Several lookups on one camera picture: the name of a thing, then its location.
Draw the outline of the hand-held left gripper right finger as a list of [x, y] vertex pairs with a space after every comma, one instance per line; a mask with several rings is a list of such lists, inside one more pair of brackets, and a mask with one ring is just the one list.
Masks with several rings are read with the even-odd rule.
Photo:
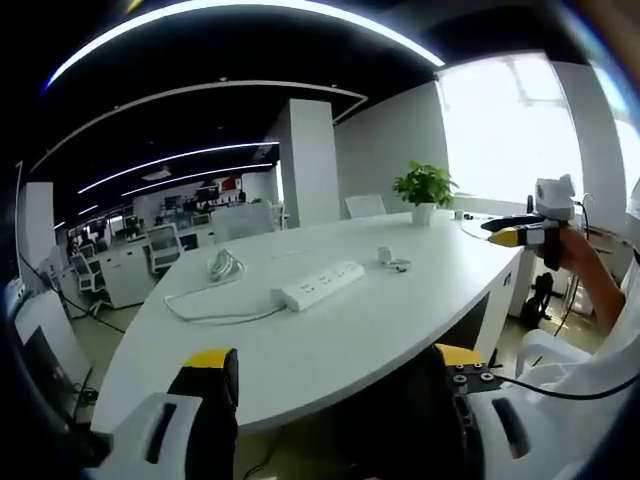
[[503, 389], [479, 353], [437, 343], [464, 479], [532, 479], [541, 453], [536, 412]]

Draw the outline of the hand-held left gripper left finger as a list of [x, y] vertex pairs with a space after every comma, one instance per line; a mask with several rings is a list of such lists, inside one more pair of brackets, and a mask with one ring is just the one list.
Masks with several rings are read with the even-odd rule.
[[238, 436], [237, 350], [189, 358], [108, 435], [99, 479], [231, 479]]

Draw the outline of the person's right hand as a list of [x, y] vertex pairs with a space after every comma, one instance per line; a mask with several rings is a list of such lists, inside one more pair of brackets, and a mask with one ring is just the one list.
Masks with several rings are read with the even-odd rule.
[[559, 266], [582, 277], [592, 274], [598, 263], [598, 255], [586, 237], [572, 227], [559, 229]]

